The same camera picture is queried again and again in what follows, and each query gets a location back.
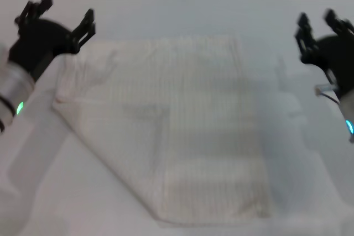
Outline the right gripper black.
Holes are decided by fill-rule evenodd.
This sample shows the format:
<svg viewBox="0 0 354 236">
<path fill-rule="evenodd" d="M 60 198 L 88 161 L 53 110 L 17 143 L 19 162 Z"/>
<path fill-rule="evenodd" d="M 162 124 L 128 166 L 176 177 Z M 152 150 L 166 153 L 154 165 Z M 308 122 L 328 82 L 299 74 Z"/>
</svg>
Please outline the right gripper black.
<svg viewBox="0 0 354 236">
<path fill-rule="evenodd" d="M 327 9 L 324 21 L 337 35 L 353 35 L 349 20 L 340 19 L 333 9 Z M 353 44 L 337 35 L 329 35 L 317 41 L 306 13 L 300 13 L 295 40 L 300 60 L 306 65 L 321 69 L 329 83 L 336 85 L 335 94 L 343 97 L 353 90 Z"/>
</svg>

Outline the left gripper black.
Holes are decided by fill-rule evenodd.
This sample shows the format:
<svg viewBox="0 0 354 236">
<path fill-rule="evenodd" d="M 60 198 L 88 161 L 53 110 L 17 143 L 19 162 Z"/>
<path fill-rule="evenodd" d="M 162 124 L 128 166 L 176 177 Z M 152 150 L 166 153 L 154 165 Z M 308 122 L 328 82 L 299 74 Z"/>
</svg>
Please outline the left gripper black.
<svg viewBox="0 0 354 236">
<path fill-rule="evenodd" d="M 38 19 L 53 5 L 53 0 L 28 1 L 19 16 L 18 40 L 9 51 L 9 61 L 19 65 L 34 81 L 61 54 L 77 54 L 95 34 L 94 10 L 89 9 L 81 23 L 69 30 L 59 23 Z"/>
</svg>

